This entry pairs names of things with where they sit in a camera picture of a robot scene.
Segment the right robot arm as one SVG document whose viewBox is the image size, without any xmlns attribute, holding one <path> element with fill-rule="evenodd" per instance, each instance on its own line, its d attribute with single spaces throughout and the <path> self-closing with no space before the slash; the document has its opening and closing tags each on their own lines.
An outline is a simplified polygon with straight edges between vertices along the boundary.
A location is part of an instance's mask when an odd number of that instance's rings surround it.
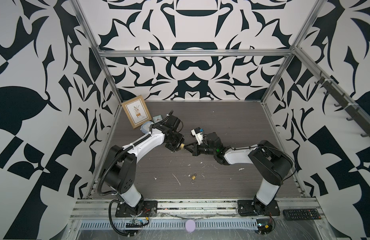
<svg viewBox="0 0 370 240">
<path fill-rule="evenodd" d="M 193 156 L 211 155 L 221 165 L 253 164 L 263 177 L 254 198 L 256 205 L 265 207 L 275 199 L 279 188 L 294 167 L 293 160 L 269 141 L 250 147 L 226 147 L 216 133 L 193 134 L 196 141 L 184 145 Z"/>
</svg>

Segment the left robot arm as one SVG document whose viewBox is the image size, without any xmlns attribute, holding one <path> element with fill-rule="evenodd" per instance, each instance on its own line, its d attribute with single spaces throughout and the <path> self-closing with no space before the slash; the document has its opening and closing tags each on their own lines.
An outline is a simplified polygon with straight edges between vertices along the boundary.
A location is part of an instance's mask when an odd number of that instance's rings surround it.
<svg viewBox="0 0 370 240">
<path fill-rule="evenodd" d="M 120 236 L 132 237 L 138 231 L 122 231 L 116 227 L 112 216 L 113 204 L 116 203 L 127 216 L 137 217 L 143 213 L 144 197 L 134 185 L 138 162 L 162 144 L 175 152 L 184 142 L 184 136 L 178 128 L 184 124 L 173 116 L 173 112 L 170 111 L 163 120 L 151 123 L 148 132 L 136 141 L 123 147 L 111 147 L 106 156 L 97 183 L 97 194 L 116 197 L 109 203 L 108 217 L 112 229 Z"/>
</svg>

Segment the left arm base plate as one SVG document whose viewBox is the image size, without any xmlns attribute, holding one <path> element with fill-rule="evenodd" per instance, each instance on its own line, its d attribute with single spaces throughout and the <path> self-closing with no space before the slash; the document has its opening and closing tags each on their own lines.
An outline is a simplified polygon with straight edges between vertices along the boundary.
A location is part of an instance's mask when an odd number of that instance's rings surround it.
<svg viewBox="0 0 370 240">
<path fill-rule="evenodd" d="M 126 203 L 118 203 L 115 216 L 116 218 L 149 217 L 156 213 L 157 207 L 157 201 L 140 201 L 135 207 Z"/>
</svg>

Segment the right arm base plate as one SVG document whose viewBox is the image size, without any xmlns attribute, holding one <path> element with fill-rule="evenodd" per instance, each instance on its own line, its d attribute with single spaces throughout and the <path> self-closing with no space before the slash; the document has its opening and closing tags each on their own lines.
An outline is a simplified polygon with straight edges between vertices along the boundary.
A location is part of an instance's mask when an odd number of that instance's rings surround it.
<svg viewBox="0 0 370 240">
<path fill-rule="evenodd" d="M 268 205 L 263 204 L 257 199 L 238 200 L 238 214 L 242 217 L 249 216 L 280 216 L 281 211 L 276 200 L 272 200 Z"/>
</svg>

